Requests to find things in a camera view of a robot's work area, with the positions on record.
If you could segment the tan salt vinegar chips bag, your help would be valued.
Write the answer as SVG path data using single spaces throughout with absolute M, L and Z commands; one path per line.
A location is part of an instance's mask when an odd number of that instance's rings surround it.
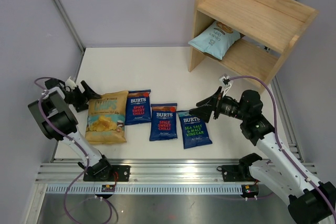
M 90 144 L 121 144 L 125 138 L 125 114 L 129 92 L 106 93 L 88 104 L 85 138 Z

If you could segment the blue spicy chilli bag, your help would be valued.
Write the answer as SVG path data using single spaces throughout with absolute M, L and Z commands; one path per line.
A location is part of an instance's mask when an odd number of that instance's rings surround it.
M 151 122 L 151 90 L 129 91 L 125 111 L 125 125 Z
M 177 103 L 151 104 L 151 131 L 149 141 L 173 140 L 177 138 Z

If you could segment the light blue cassava chips bag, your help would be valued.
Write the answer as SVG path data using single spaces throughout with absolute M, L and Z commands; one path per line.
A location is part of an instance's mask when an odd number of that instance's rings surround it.
M 238 31 L 219 21 L 214 21 L 188 44 L 202 53 L 222 60 L 228 49 L 239 39 L 241 35 Z

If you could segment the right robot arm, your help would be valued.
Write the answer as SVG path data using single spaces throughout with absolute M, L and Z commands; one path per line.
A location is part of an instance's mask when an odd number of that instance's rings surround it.
M 257 91 L 246 90 L 236 101 L 219 88 L 189 113 L 205 122 L 220 115 L 241 120 L 244 137 L 268 157 L 272 166 L 252 153 L 239 160 L 239 176 L 265 184 L 285 203 L 295 223 L 335 223 L 335 186 L 323 183 L 305 168 L 280 140 L 277 124 L 263 116 L 262 108 Z

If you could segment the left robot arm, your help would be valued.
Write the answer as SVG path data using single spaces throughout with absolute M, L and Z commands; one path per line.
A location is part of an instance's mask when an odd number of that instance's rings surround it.
M 71 79 L 62 81 L 52 77 L 40 77 L 34 81 L 43 92 L 41 97 L 30 103 L 28 109 L 42 133 L 68 145 L 81 159 L 78 162 L 83 170 L 83 178 L 88 182 L 116 181 L 118 174 L 108 159 L 94 148 L 80 133 L 78 120 L 70 109 L 76 112 L 88 109 L 88 102 L 101 98 L 85 81 L 83 91 Z

